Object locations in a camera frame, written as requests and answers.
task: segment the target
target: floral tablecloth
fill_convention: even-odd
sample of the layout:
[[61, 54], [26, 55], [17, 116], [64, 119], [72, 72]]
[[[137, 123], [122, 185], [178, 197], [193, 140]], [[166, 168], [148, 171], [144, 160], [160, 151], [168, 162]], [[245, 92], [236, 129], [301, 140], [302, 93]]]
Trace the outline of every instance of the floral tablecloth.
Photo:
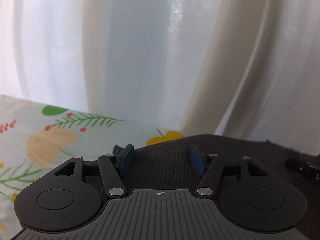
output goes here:
[[116, 144], [140, 148], [182, 137], [116, 117], [0, 96], [0, 239], [21, 230], [13, 210], [17, 194], [72, 156], [96, 160]]

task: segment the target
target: white curtain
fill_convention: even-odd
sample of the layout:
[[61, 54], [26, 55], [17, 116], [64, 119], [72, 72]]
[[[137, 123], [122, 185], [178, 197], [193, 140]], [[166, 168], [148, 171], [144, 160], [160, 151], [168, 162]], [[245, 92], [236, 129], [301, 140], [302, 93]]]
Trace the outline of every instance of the white curtain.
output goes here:
[[0, 0], [0, 93], [320, 144], [320, 0]]

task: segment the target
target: green leaf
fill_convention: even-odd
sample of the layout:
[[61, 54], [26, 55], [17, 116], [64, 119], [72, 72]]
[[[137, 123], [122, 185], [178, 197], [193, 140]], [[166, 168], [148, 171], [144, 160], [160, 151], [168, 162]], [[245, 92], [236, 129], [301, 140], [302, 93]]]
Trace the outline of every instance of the green leaf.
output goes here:
[[62, 114], [65, 111], [68, 111], [68, 109], [62, 108], [62, 107], [57, 107], [57, 106], [47, 105], [42, 109], [42, 114], [45, 116], [53, 116], [53, 115]]

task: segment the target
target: dark fabric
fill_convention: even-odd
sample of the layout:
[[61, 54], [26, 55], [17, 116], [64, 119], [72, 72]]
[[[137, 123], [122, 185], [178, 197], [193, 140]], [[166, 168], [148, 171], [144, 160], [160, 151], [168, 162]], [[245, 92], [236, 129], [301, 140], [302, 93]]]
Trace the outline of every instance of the dark fabric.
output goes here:
[[[297, 228], [310, 239], [320, 239], [320, 185], [306, 181], [300, 174], [285, 167], [288, 158], [300, 153], [270, 142], [249, 142], [215, 135], [199, 135], [136, 149], [136, 159], [129, 174], [122, 178], [126, 189], [133, 188], [190, 188], [194, 190], [200, 179], [188, 160], [188, 148], [196, 145], [204, 154], [216, 153], [229, 161], [250, 156], [298, 188], [308, 201], [308, 209]], [[94, 186], [101, 191], [99, 178]], [[222, 190], [235, 183], [235, 178], [225, 177]]]

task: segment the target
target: silver rivet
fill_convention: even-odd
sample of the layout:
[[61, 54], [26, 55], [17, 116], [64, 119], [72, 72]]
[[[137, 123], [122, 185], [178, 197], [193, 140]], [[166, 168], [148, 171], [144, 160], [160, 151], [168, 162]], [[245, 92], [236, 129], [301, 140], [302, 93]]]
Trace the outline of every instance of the silver rivet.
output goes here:
[[213, 193], [212, 189], [208, 188], [208, 187], [201, 187], [197, 190], [198, 194], [203, 195], [203, 196], [207, 196], [207, 195], [211, 195]]
[[120, 187], [114, 187], [111, 190], [109, 190], [109, 194], [113, 196], [120, 196], [124, 193], [124, 189]]

